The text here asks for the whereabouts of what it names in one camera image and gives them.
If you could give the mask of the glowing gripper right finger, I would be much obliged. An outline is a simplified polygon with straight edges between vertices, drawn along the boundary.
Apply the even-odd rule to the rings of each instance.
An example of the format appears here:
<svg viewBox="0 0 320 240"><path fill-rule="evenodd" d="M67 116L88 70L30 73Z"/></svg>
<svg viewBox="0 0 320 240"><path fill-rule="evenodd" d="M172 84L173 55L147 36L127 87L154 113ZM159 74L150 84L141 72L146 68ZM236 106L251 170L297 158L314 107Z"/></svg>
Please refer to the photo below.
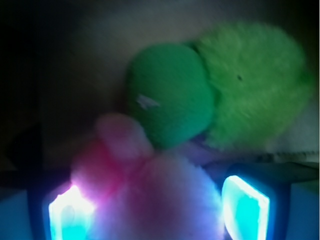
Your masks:
<svg viewBox="0 0 320 240"><path fill-rule="evenodd" d="M224 224L233 240L284 240L289 220L287 163L236 163L221 197Z"/></svg>

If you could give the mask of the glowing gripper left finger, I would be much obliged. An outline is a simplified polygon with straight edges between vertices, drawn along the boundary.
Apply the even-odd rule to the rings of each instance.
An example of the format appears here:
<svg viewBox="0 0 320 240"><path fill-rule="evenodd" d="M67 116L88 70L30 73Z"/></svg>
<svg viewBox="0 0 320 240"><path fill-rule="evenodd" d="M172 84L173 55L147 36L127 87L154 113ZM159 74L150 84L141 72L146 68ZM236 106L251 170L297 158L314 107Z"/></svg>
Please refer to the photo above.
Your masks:
<svg viewBox="0 0 320 240"><path fill-rule="evenodd" d="M77 185L63 183L28 192L31 230L35 240L88 240L95 205Z"/></svg>

